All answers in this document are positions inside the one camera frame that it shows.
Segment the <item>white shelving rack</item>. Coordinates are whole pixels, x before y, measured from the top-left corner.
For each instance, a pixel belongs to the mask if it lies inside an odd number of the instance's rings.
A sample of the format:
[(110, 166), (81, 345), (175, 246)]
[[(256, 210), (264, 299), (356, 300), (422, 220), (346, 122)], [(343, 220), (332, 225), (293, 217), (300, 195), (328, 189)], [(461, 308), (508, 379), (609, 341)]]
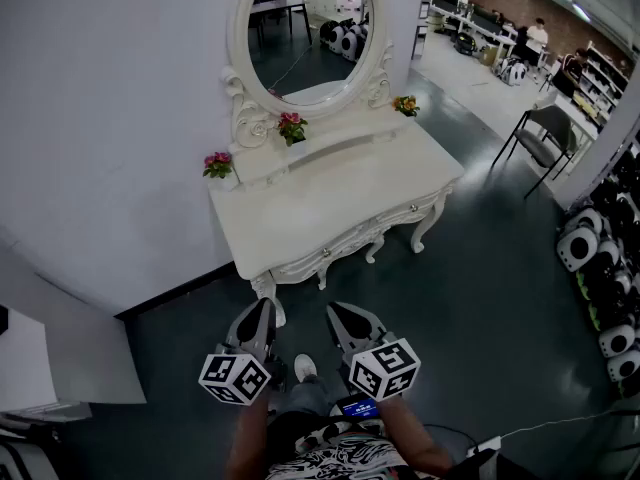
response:
[(628, 83), (629, 78), (612, 59), (590, 41), (587, 61), (572, 100), (598, 128), (603, 128), (619, 105)]

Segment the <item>person's patterned shirt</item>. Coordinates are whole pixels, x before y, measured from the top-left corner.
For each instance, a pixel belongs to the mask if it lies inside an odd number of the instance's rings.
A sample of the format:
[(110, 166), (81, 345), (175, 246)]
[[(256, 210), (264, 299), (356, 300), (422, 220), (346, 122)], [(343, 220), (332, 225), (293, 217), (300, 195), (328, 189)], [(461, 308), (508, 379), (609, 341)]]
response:
[(332, 422), (295, 441), (265, 480), (419, 480), (379, 418)]

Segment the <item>black frame grey chair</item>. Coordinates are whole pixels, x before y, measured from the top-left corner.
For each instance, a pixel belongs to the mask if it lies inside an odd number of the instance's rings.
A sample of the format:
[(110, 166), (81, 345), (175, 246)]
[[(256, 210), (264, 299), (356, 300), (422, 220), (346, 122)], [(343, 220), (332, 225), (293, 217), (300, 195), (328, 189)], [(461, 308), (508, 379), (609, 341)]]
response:
[(570, 116), (556, 105), (526, 110), (519, 118), (507, 141), (494, 158), (494, 167), (509, 145), (510, 158), (522, 146), (545, 172), (525, 194), (527, 199), (545, 181), (564, 157), (571, 159), (577, 150), (577, 138)]

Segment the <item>pink potted flower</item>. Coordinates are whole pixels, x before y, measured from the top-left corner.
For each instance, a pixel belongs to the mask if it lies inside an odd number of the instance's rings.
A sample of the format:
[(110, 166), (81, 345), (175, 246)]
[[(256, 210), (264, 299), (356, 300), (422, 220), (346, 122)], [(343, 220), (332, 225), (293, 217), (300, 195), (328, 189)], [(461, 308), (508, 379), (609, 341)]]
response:
[(232, 191), (239, 185), (232, 155), (228, 152), (215, 152), (204, 160), (203, 176), (210, 179), (209, 184), (220, 191)]
[(298, 113), (282, 113), (278, 124), (279, 135), (284, 138), (287, 147), (292, 147), (306, 140), (304, 127), (307, 125), (308, 122)]

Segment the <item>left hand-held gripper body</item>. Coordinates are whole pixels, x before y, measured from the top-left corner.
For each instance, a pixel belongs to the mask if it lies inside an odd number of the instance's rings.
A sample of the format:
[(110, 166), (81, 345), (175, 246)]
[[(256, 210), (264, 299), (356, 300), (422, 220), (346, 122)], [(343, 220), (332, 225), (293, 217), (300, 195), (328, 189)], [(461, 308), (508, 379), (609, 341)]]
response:
[(287, 366), (270, 348), (250, 353), (230, 344), (218, 344), (202, 366), (198, 384), (217, 401), (251, 406), (268, 387), (283, 391)]

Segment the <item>person's white shoe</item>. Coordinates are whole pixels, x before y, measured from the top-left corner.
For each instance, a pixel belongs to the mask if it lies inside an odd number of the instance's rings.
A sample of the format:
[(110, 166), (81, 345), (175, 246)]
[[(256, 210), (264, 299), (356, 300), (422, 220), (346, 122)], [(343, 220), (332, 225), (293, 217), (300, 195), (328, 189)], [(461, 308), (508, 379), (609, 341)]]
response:
[(293, 369), (299, 383), (315, 381), (318, 378), (316, 365), (307, 354), (298, 354), (295, 357)]

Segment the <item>white ornate dressing table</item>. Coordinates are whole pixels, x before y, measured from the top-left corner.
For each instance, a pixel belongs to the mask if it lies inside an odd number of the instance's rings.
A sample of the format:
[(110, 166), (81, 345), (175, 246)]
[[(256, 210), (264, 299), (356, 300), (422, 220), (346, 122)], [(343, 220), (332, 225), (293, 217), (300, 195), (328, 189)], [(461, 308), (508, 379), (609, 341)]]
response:
[[(308, 122), (306, 140), (287, 147), (278, 124), (256, 149), (233, 143), (235, 161), (277, 159), (289, 172), (258, 188), (240, 183), (232, 191), (212, 189), (210, 198), (239, 276), (259, 298), (274, 299), (274, 267), (293, 262), (348, 230), (402, 203), (450, 188), (464, 170), (413, 118), (391, 103), (364, 109), (356, 100), (336, 116)], [(425, 222), (411, 224), (410, 246), (423, 248)]]

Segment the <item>orange potted flower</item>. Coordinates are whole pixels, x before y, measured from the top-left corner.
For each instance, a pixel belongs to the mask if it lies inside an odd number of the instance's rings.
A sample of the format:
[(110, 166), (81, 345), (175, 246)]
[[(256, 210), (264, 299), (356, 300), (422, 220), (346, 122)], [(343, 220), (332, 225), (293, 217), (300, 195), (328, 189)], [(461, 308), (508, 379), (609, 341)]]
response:
[(414, 95), (396, 97), (392, 102), (392, 107), (395, 111), (410, 118), (415, 118), (420, 110)]

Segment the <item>oval white framed mirror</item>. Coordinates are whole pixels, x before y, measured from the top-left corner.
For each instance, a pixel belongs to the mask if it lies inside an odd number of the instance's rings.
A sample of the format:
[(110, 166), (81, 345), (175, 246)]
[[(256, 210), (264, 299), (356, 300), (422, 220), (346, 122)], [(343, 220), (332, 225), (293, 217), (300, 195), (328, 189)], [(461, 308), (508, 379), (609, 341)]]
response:
[(355, 71), (327, 94), (301, 104), (273, 95), (259, 81), (249, 55), (248, 24), (250, 15), (261, 10), (251, 7), (253, 0), (238, 0), (227, 27), (230, 64), (221, 75), (232, 100), (231, 135), (235, 146), (241, 149), (261, 147), (283, 113), (298, 112), (303, 118), (317, 121), (336, 116), (356, 100), (364, 109), (377, 109), (391, 103), (391, 86), (385, 68), (392, 48), (387, 40), (386, 1), (371, 1), (373, 31), (369, 33)]

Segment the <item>long white office desk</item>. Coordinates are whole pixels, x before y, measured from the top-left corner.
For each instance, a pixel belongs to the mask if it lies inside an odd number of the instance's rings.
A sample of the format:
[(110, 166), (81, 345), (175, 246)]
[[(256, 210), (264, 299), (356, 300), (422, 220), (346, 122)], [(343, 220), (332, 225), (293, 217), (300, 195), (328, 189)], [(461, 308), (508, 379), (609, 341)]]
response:
[(484, 16), (474, 12), (469, 15), (453, 14), (452, 18), (459, 22), (458, 31), (461, 31), (464, 26), (467, 26), (473, 32), (497, 41), (499, 43), (496, 56), (497, 60), (503, 56), (509, 57), (513, 53), (516, 41), (508, 35), (503, 34), (504, 30), (502, 26), (495, 21), (495, 15), (489, 13), (487, 16)]

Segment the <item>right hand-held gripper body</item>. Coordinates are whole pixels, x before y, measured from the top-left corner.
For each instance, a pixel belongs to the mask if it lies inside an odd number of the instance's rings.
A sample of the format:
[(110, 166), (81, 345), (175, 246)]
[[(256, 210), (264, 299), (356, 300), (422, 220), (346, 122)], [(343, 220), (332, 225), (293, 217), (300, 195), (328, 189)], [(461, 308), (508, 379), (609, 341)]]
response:
[(375, 401), (409, 390), (421, 361), (405, 338), (355, 354), (349, 364), (348, 383)]

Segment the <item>white power strip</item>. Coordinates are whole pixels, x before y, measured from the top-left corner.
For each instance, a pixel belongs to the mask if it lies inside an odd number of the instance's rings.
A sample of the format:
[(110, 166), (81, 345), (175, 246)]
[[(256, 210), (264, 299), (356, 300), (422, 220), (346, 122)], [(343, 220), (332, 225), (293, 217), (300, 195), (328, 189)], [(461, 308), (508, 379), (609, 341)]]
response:
[(502, 447), (502, 437), (500, 435), (492, 437), (488, 440), (472, 445), (466, 454), (467, 458), (471, 458), (485, 450), (499, 451)]

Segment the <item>large white board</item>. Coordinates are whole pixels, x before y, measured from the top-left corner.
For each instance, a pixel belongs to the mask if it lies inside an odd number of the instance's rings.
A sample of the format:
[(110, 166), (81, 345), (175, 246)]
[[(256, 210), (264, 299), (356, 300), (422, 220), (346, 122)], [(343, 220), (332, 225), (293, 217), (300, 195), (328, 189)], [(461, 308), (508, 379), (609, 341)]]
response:
[(45, 326), (54, 403), (146, 402), (124, 324), (54, 287), (4, 244), (0, 307)]

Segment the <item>person's right forearm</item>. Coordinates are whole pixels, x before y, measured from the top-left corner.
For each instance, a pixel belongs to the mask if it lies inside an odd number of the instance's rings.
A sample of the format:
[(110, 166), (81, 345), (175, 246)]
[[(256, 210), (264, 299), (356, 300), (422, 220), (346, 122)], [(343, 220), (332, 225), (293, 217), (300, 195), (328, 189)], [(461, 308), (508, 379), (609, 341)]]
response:
[(401, 396), (376, 403), (389, 438), (414, 470), (444, 477), (453, 467), (448, 452), (439, 446)]

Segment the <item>person's jeans leg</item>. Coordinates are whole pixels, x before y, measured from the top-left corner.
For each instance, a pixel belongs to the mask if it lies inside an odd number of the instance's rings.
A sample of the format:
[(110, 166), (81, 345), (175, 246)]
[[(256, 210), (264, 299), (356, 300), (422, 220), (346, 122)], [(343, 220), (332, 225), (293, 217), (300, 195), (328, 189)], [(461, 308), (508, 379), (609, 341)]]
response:
[(326, 417), (332, 404), (324, 380), (317, 375), (308, 375), (291, 389), (280, 406), (279, 413), (298, 412)]

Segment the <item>small blue screen device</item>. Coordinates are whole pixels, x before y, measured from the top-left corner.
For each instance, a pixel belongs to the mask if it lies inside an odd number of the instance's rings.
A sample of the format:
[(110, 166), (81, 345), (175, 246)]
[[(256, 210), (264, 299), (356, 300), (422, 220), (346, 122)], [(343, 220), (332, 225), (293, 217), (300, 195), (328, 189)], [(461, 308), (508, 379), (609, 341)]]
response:
[(355, 394), (338, 400), (330, 411), (331, 416), (371, 419), (379, 416), (374, 399), (366, 394)]

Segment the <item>person's left forearm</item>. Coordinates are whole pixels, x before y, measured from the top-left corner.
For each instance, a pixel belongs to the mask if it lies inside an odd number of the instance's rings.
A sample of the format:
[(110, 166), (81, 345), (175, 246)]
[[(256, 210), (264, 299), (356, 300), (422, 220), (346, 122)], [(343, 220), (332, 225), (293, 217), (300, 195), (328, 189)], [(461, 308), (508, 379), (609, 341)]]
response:
[(225, 480), (264, 480), (270, 393), (240, 410), (225, 469)]

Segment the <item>white box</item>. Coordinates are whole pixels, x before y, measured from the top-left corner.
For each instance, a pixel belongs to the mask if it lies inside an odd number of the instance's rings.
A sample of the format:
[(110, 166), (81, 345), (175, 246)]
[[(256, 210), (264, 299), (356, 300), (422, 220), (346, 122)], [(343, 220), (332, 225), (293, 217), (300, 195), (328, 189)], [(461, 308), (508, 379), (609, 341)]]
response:
[(0, 335), (0, 413), (57, 402), (45, 326), (8, 310), (8, 329)]

